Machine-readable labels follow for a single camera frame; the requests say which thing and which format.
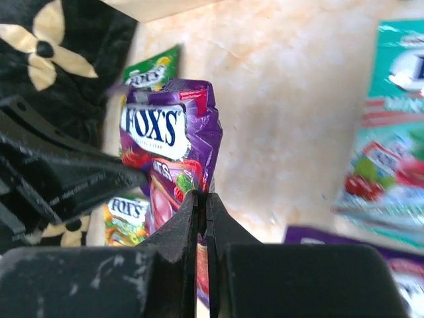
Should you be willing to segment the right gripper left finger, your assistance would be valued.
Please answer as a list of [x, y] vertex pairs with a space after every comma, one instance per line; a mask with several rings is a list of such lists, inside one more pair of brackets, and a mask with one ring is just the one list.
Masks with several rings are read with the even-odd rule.
[[195, 317], [198, 193], [136, 247], [15, 248], [2, 317]]

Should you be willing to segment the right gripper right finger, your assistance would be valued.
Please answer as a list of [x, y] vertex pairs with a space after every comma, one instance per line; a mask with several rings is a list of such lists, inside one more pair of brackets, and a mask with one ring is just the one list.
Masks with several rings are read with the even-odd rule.
[[212, 317], [406, 317], [390, 271], [359, 244], [266, 244], [205, 200]]

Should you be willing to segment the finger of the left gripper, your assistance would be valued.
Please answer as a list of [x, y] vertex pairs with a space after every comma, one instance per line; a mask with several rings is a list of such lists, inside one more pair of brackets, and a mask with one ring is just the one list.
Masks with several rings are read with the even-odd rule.
[[21, 97], [1, 100], [1, 243], [37, 244], [48, 225], [146, 183], [146, 173], [64, 134]]

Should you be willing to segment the green candy bag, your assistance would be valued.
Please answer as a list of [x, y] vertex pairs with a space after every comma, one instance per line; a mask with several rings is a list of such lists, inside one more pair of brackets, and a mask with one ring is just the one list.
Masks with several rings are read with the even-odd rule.
[[124, 195], [103, 205], [106, 246], [136, 246], [149, 236], [146, 214], [150, 202], [145, 198]]
[[177, 44], [147, 60], [127, 67], [123, 83], [135, 88], [148, 88], [158, 91], [170, 78], [177, 78], [180, 63], [181, 45]]

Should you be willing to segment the purple candy bag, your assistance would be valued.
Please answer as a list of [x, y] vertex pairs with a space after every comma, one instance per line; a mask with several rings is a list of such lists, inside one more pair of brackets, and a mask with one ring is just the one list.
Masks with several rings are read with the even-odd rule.
[[423, 256], [311, 227], [290, 226], [284, 244], [299, 283], [290, 291], [314, 317], [422, 317]]
[[223, 136], [210, 82], [170, 79], [159, 91], [130, 88], [120, 121], [124, 164], [148, 175], [147, 229], [156, 232], [191, 190], [213, 185]]

